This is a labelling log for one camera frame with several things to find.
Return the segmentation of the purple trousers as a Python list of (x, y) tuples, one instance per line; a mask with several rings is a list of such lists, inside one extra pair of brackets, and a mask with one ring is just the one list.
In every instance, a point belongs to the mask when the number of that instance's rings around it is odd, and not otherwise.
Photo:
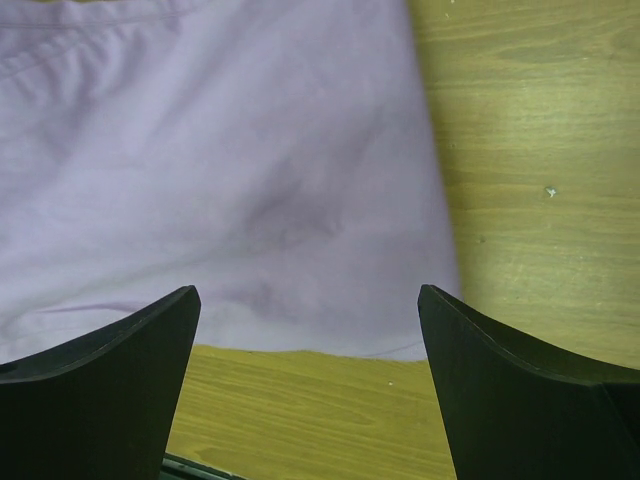
[(458, 294), (403, 1), (5, 1), (1, 358), (197, 288), (199, 343), (416, 361)]

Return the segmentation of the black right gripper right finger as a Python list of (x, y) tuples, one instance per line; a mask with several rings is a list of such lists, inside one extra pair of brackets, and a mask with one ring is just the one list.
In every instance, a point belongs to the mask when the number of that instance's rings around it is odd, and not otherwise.
[(638, 370), (554, 346), (434, 285), (418, 312), (458, 478), (638, 478)]

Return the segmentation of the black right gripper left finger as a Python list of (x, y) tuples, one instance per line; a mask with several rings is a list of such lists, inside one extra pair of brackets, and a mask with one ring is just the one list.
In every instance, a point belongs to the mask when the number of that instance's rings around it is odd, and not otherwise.
[(193, 286), (1, 366), (4, 479), (156, 479), (201, 310)]

